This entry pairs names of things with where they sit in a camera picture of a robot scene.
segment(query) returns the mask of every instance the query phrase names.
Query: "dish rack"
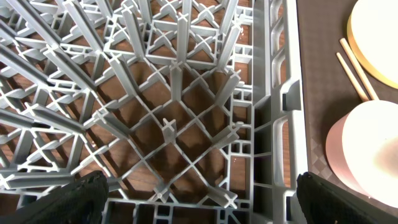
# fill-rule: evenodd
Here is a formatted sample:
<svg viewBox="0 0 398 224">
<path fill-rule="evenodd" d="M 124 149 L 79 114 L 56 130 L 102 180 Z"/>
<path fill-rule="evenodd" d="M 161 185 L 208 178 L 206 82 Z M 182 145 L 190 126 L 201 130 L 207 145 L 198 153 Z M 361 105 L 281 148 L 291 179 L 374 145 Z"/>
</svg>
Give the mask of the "dish rack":
<svg viewBox="0 0 398 224">
<path fill-rule="evenodd" d="M 6 130 L 0 135 L 0 193 L 18 195 L 17 207 L 21 208 L 70 183 L 81 170 L 96 164 L 108 177 L 110 191 L 102 223 L 111 222 L 113 208 L 118 206 L 131 209 L 133 223 L 140 223 L 141 218 L 172 223 L 181 209 L 208 210 L 217 224 L 299 222 L 295 179 L 308 168 L 295 1 L 257 0 L 250 1 L 249 7 L 240 6 L 238 0 L 217 1 L 212 6 L 198 0 L 157 3 L 159 12 L 152 14 L 148 0 L 0 1 L 0 61 L 4 64 L 0 73 L 0 123 Z M 281 6 L 283 13 L 278 15 Z M 192 17 L 193 9 L 197 17 Z M 215 14 L 220 11 L 224 11 L 223 18 L 216 22 Z M 162 20 L 165 16 L 171 20 Z M 211 26 L 201 26 L 202 21 Z M 249 44 L 237 44 L 243 26 L 249 28 Z M 281 34 L 285 43 L 280 46 Z M 88 45 L 76 44 L 78 39 L 85 39 Z M 195 41 L 193 49 L 188 49 L 190 39 Z M 115 48 L 123 41 L 134 51 Z M 160 47 L 169 49 L 172 56 L 156 55 Z M 211 59 L 209 62 L 192 58 L 201 51 Z M 151 70 L 141 83 L 129 69 L 139 62 Z M 283 62 L 285 80 L 280 75 Z M 81 68 L 85 63 L 93 64 L 91 76 Z M 236 63 L 248 66 L 246 81 L 241 80 Z M 212 91 L 206 79 L 215 72 L 223 74 L 223 81 Z M 193 81 L 183 87 L 186 75 Z M 28 81 L 15 88 L 8 80 L 17 76 Z M 115 77 L 126 94 L 104 102 L 98 88 Z M 162 85 L 171 95 L 155 108 L 142 99 L 142 93 L 153 85 Z M 213 103 L 196 113 L 183 98 L 198 86 Z M 33 96 L 29 103 L 23 100 L 28 96 Z M 82 101 L 79 118 L 67 109 L 77 100 Z M 138 101 L 145 115 L 128 126 L 113 112 L 132 100 Z M 175 102 L 190 118 L 182 127 L 177 127 L 174 119 L 157 117 Z M 245 108 L 245 121 L 234 119 L 234 107 Z M 202 118 L 215 108 L 225 114 L 228 125 L 210 134 Z M 154 122 L 162 131 L 163 143 L 145 153 L 131 135 L 148 122 Z M 284 180 L 282 139 L 286 122 L 289 184 Z M 86 136 L 94 125 L 110 132 L 114 139 L 96 147 Z M 211 144 L 192 158 L 176 139 L 194 125 Z M 245 138 L 239 137 L 240 130 L 245 130 Z M 61 137 L 48 140 L 43 134 Z M 6 149 L 13 141 L 15 148 Z M 123 174 L 115 174 L 103 155 L 113 152 L 121 141 L 131 147 L 139 161 Z M 71 150 L 62 167 L 53 152 L 66 142 L 71 142 Z M 169 144 L 188 165 L 165 181 L 148 161 Z M 211 151 L 219 151 L 226 161 L 226 172 L 217 184 L 209 183 L 196 166 Z M 83 153 L 87 156 L 80 159 Z M 230 189 L 235 157 L 244 158 L 246 165 L 243 198 Z M 47 166 L 35 165 L 43 159 Z M 153 195 L 146 200 L 127 194 L 123 187 L 140 167 L 157 179 Z M 207 189 L 195 203 L 182 202 L 171 189 L 189 170 Z"/>
</svg>

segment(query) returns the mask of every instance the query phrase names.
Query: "gray plastic dish rack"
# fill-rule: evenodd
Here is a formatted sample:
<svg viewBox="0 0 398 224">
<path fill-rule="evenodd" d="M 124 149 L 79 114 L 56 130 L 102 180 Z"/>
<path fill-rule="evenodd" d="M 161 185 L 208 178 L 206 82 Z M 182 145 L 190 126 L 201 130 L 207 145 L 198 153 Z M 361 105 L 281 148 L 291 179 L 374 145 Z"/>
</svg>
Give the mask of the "gray plastic dish rack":
<svg viewBox="0 0 398 224">
<path fill-rule="evenodd" d="M 238 0 L 219 0 L 218 5 L 211 7 L 196 0 L 157 0 L 161 8 L 156 15 L 152 15 L 148 0 L 113 0 L 112 4 L 107 0 L 47 2 L 0 0 L 0 17 L 5 18 L 0 20 L 0 61 L 5 64 L 0 72 L 0 123 L 14 127 L 13 131 L 0 135 L 0 144 L 19 138 L 12 159 L 8 159 L 3 150 L 0 151 L 0 193 L 20 195 L 17 207 L 21 208 L 49 194 L 54 188 L 68 184 L 75 174 L 95 162 L 108 176 L 109 191 L 118 191 L 122 195 L 122 198 L 108 199 L 103 211 L 103 223 L 109 222 L 110 206 L 114 202 L 135 205 L 131 214 L 133 223 L 137 223 L 142 213 L 140 209 L 147 206 L 153 210 L 153 223 L 172 223 L 173 210 L 177 207 L 214 210 L 214 222 L 217 224 L 301 223 L 295 180 L 308 168 L 295 0 L 257 0 L 251 2 L 252 7 L 238 6 Z M 284 12 L 278 17 L 281 4 Z M 193 7 L 199 14 L 191 20 Z M 213 14 L 222 9 L 224 16 L 219 25 Z M 174 22 L 160 20 L 166 15 Z M 213 28 L 198 26 L 202 20 L 207 20 Z M 253 45 L 236 43 L 242 24 L 251 27 L 249 38 Z M 105 30 L 101 37 L 95 29 L 103 25 Z M 282 31 L 285 44 L 279 47 Z M 28 38 L 34 32 L 43 40 Z M 87 40 L 89 47 L 71 44 L 81 36 Z M 190 52 L 187 49 L 189 37 L 196 42 Z M 170 42 L 174 38 L 177 38 L 177 49 Z M 132 45 L 134 52 L 114 49 L 113 46 L 123 40 Z M 215 50 L 210 47 L 212 43 L 216 46 Z M 175 57 L 152 54 L 161 46 L 168 47 Z M 213 62 L 188 59 L 201 50 Z M 47 62 L 43 71 L 36 69 L 35 64 L 44 60 Z M 280 66 L 284 60 L 287 78 L 281 83 Z M 87 61 L 95 63 L 95 67 L 103 67 L 107 61 L 110 67 L 104 72 L 94 69 L 93 76 L 89 77 L 79 67 Z M 141 85 L 136 83 L 128 69 L 136 62 L 144 62 L 152 70 L 152 75 Z M 249 65 L 247 83 L 240 81 L 239 71 L 234 70 L 236 62 Z M 194 79 L 185 89 L 182 89 L 183 69 L 187 69 Z M 228 77 L 216 94 L 210 91 L 204 80 L 214 72 L 223 72 Z M 17 74 L 33 85 L 12 89 L 6 80 Z M 165 79 L 168 74 L 170 85 Z M 64 75 L 69 80 L 60 78 Z M 114 76 L 121 82 L 126 95 L 105 104 L 98 99 L 96 89 Z M 171 92 L 171 100 L 150 110 L 139 94 L 156 82 L 161 82 Z M 197 85 L 204 88 L 214 101 L 214 105 L 199 115 L 181 100 L 182 95 Z M 23 104 L 21 99 L 33 93 L 32 103 Z M 80 119 L 75 121 L 64 105 L 81 97 L 85 99 L 83 110 Z M 46 106 L 48 98 L 52 102 Z M 138 99 L 147 114 L 133 127 L 127 127 L 112 111 L 133 98 Z M 100 109 L 92 113 L 95 101 L 100 104 Z M 175 120 L 159 121 L 155 117 L 174 101 L 179 102 L 191 118 L 180 130 L 176 128 Z M 216 106 L 227 114 L 229 121 L 226 128 L 212 137 L 200 118 Z M 248 109 L 248 122 L 233 122 L 233 106 Z M 131 141 L 130 133 L 150 119 L 162 130 L 164 143 L 144 155 Z M 282 126 L 285 122 L 289 122 L 290 187 L 284 184 L 283 174 Z M 95 124 L 111 132 L 116 139 L 108 145 L 94 148 L 85 132 Z M 191 161 L 175 138 L 193 124 L 197 124 L 207 135 L 211 146 Z M 246 129 L 247 139 L 239 139 L 236 132 L 241 128 Z M 64 136 L 46 143 L 40 133 Z M 73 146 L 67 166 L 60 168 L 51 151 L 70 139 L 73 139 Z M 115 177 L 100 155 L 112 151 L 112 147 L 121 140 L 127 140 L 141 160 L 122 176 Z M 187 160 L 188 166 L 170 182 L 163 182 L 147 160 L 170 143 Z M 33 144 L 37 150 L 30 154 Z M 232 151 L 232 145 L 237 146 L 238 150 Z M 90 155 L 79 161 L 83 150 Z M 220 151 L 228 167 L 225 178 L 216 186 L 211 186 L 195 167 L 211 150 Z M 239 199 L 229 191 L 231 156 L 243 157 L 247 161 L 248 199 Z M 32 165 L 43 158 L 51 164 L 50 167 Z M 159 180 L 149 200 L 129 197 L 120 185 L 139 166 L 146 166 Z M 173 196 L 169 187 L 191 168 L 208 188 L 208 194 L 198 203 L 182 203 Z M 45 187 L 45 190 L 32 190 L 37 187 Z M 209 198 L 217 205 L 204 205 L 203 202 Z M 248 215 L 243 221 L 238 220 L 237 212 Z"/>
</svg>

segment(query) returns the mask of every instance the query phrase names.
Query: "brown tablecloth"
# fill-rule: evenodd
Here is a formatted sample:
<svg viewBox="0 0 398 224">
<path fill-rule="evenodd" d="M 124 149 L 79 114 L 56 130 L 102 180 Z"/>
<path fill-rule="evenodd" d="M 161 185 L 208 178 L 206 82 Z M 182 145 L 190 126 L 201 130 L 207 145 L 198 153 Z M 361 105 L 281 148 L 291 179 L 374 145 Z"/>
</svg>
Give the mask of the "brown tablecloth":
<svg viewBox="0 0 398 224">
<path fill-rule="evenodd" d="M 354 72 L 338 41 L 342 37 L 346 38 L 347 21 L 355 2 L 356 0 L 297 1 L 308 166 L 310 171 L 320 177 L 398 216 L 398 208 L 389 207 L 348 189 L 330 170 L 324 153 L 329 129 L 361 103 L 335 55 L 340 52 Z M 380 42 L 375 44 L 382 43 L 383 33 L 380 32 L 380 35 Z M 398 103 L 398 90 L 367 75 L 381 100 Z"/>
</svg>

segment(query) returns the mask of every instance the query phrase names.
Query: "black object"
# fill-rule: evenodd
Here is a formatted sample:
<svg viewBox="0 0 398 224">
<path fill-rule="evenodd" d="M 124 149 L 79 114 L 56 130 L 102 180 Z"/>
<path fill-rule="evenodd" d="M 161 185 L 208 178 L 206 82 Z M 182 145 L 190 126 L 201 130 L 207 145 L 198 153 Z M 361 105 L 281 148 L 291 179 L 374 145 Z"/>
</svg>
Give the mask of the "black object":
<svg viewBox="0 0 398 224">
<path fill-rule="evenodd" d="M 12 215 L 0 217 L 0 223 L 98 224 L 107 199 L 106 177 L 101 171 L 94 171 Z"/>
<path fill-rule="evenodd" d="M 398 223 L 397 217 L 311 172 L 299 175 L 297 198 L 308 224 Z"/>
</svg>

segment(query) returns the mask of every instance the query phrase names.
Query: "chopsticks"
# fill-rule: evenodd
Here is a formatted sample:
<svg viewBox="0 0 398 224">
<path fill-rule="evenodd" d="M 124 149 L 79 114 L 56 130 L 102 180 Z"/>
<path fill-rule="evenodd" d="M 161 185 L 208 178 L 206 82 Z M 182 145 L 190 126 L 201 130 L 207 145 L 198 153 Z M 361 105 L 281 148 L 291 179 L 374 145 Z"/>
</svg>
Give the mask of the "chopsticks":
<svg viewBox="0 0 398 224">
<path fill-rule="evenodd" d="M 365 89 L 368 91 L 369 96 L 371 97 L 372 100 L 378 100 L 379 97 L 377 96 L 376 92 L 374 91 L 371 83 L 369 82 L 365 72 L 363 71 L 361 65 L 359 64 L 358 60 L 356 59 L 353 51 L 349 47 L 347 40 L 345 38 L 340 39 L 340 44 L 343 47 L 344 51 L 346 52 L 349 60 L 353 64 L 353 67 L 355 68 L 359 78 L 361 79 Z M 356 80 L 354 74 L 352 73 L 351 69 L 349 69 L 347 63 L 344 61 L 343 57 L 341 54 L 338 52 L 336 53 L 337 59 L 339 60 L 341 66 L 343 67 L 344 71 L 346 72 L 349 80 L 353 84 L 356 92 L 358 93 L 359 97 L 363 102 L 369 101 L 368 96 L 366 96 L 364 90 L 362 89 L 361 85 L 358 83 Z"/>
<path fill-rule="evenodd" d="M 337 55 L 338 60 L 340 61 L 341 66 L 343 66 L 344 71 L 346 72 L 349 80 L 353 84 L 353 86 L 354 86 L 356 92 L 358 93 L 359 97 L 361 98 L 361 100 L 363 102 L 369 101 L 368 96 L 366 96 L 365 91 L 363 91 L 361 85 L 359 84 L 359 82 L 355 78 L 355 76 L 354 76 L 353 72 L 351 71 L 351 69 L 349 69 L 347 63 L 344 61 L 344 59 L 341 56 L 341 54 L 339 52 L 337 52 L 336 55 Z"/>
</svg>

